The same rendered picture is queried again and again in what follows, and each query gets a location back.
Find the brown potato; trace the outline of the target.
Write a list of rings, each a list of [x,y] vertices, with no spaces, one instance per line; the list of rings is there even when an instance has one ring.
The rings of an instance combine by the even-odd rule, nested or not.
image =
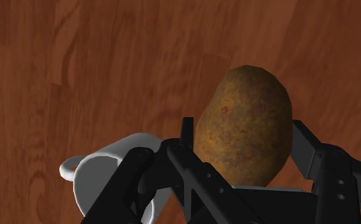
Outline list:
[[[292,103],[260,67],[227,71],[195,130],[194,153],[230,185],[267,186],[292,149]]]

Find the white mug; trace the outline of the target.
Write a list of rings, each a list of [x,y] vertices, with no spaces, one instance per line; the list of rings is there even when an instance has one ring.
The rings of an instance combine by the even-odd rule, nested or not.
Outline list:
[[[80,224],[153,224],[170,189],[139,193],[138,185],[161,139],[147,133],[127,136],[87,156],[67,159],[60,176],[73,182]]]

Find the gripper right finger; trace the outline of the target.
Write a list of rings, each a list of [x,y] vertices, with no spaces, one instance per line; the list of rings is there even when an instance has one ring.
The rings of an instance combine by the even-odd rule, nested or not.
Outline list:
[[[361,224],[361,161],[342,148],[322,143],[293,120],[292,160],[304,179],[313,181],[316,224]]]

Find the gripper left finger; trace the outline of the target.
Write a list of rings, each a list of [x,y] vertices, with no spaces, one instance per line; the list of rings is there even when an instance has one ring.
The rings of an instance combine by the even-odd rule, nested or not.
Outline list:
[[[142,224],[157,190],[170,188],[187,224],[262,224],[262,219],[209,163],[192,151],[194,119],[157,152],[131,149],[80,224]]]

